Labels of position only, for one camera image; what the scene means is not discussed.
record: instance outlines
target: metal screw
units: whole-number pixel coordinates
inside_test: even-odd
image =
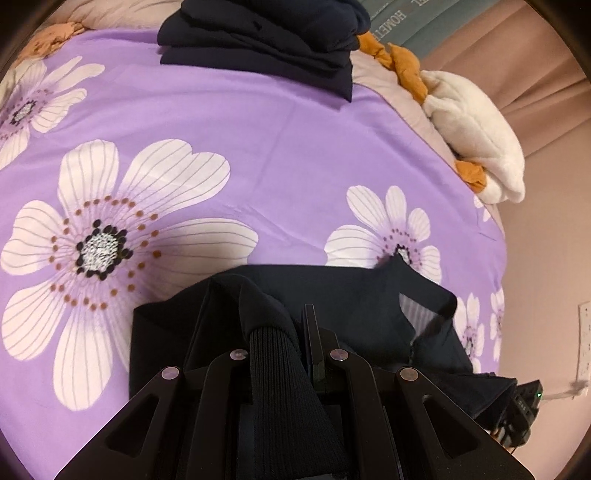
[[[418,378],[418,372],[414,368],[403,368],[400,377],[407,382],[414,382]]]
[[[165,380],[174,380],[178,377],[179,373],[180,372],[176,367],[166,367],[164,370],[162,370],[162,378]]]
[[[343,360],[347,360],[349,358],[349,352],[347,350],[343,350],[342,348],[335,348],[331,351],[330,357],[332,360],[342,362]]]
[[[248,356],[248,352],[246,350],[243,350],[242,348],[239,348],[237,350],[234,350],[232,352],[230,352],[230,358],[232,360],[244,360],[246,359],[246,357]]]

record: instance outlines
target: purple bedspread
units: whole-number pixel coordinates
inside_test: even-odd
[[[377,94],[161,66],[154,31],[26,64],[0,116],[0,429],[53,479],[125,404],[132,309],[244,263],[395,251],[498,366],[501,231]]]

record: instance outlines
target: wall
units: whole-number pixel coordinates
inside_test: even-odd
[[[531,155],[527,194],[500,211],[508,246],[501,375],[548,394],[576,379],[580,303],[591,300],[591,121]],[[542,403],[515,456],[554,480],[591,424],[591,394]]]

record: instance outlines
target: teal fabric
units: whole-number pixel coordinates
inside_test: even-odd
[[[460,0],[436,16],[425,27],[410,37],[402,46],[412,51],[419,59],[425,58],[447,37],[462,28],[499,0]]]
[[[370,32],[381,43],[402,45],[417,57],[498,0],[361,0],[371,18]]]

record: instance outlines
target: plush pillow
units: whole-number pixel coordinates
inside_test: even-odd
[[[80,22],[86,28],[159,28],[181,0],[66,0],[49,23]]]
[[[498,108],[470,80],[423,70],[429,94],[423,109],[462,160],[486,169],[484,203],[520,202],[525,196],[525,158],[517,136]]]

